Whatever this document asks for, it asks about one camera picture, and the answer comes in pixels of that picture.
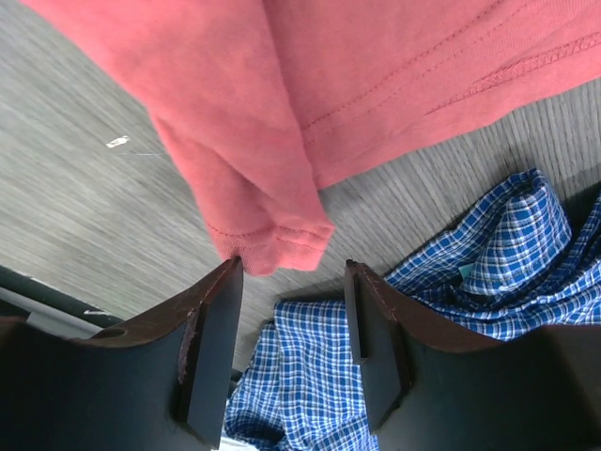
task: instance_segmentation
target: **wooden surface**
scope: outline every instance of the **wooden surface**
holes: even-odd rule
[[[246,278],[235,366],[277,299],[341,288],[349,257],[390,269],[510,174],[536,165],[562,199],[598,182],[600,111],[595,81],[325,190],[337,231],[319,269]],[[14,0],[0,3],[0,143],[0,265],[128,318],[219,264],[144,108]]]

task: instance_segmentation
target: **teal tag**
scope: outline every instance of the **teal tag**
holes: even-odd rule
[[[466,278],[471,274],[471,270],[473,270],[473,263],[469,265],[464,265],[459,267],[459,272],[461,273],[461,278],[466,280]]]

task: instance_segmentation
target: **clothing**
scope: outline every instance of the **clothing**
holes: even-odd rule
[[[225,432],[262,451],[376,451],[342,301],[282,302],[225,411]]]
[[[317,190],[601,74],[594,0],[24,0],[141,101],[223,257],[312,270]]]
[[[578,235],[547,178],[515,174],[456,229],[386,280],[443,316],[501,340],[545,324],[601,324],[601,194]],[[461,280],[460,268],[473,265]]]

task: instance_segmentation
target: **red cloth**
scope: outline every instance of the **red cloth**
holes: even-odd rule
[[[148,109],[222,257],[312,270],[317,190],[601,74],[594,0],[25,0]]]

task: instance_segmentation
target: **blue plaid fabric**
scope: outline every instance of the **blue plaid fabric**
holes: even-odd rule
[[[225,412],[229,437],[260,450],[378,450],[342,301],[282,302]]]
[[[544,324],[601,323],[601,195],[578,236],[537,169],[515,174],[387,277],[473,331],[511,340]],[[473,265],[461,279],[459,268]]]
[[[601,195],[573,238],[558,197],[533,169],[485,194],[455,230],[386,280],[454,322],[502,340],[543,324],[599,324],[600,237]],[[261,450],[378,449],[343,302],[276,305],[224,426]]]

